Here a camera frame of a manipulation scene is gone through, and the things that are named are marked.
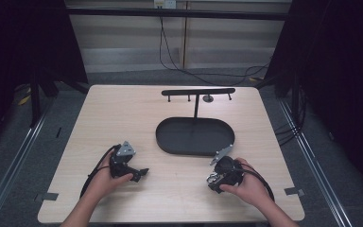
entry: light wooden tabletop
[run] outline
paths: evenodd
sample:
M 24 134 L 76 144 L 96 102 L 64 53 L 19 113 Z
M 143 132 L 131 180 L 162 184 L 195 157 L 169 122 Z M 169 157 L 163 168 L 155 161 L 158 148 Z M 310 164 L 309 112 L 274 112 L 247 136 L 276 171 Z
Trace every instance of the light wooden tabletop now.
M 172 96 L 162 90 L 213 87 L 95 85 L 90 89 L 61 157 L 48 192 L 56 201 L 44 201 L 38 220 L 63 222 L 78 201 L 87 175 L 113 145 L 129 141 L 136 150 L 129 166 L 149 168 L 139 183 L 128 182 L 103 199 L 91 222 L 256 222 L 266 220 L 253 206 L 228 193 L 217 194 L 206 183 L 214 170 L 212 158 L 168 154 L 155 138 L 156 127 L 172 116 L 193 116 L 195 97 Z M 199 103 L 199 117 L 220 119 L 235 134 L 228 154 L 245 158 L 267 180 L 276 203 L 293 219 L 304 218 L 285 159 L 258 91 L 235 88 L 232 100 L 214 95 L 214 102 Z

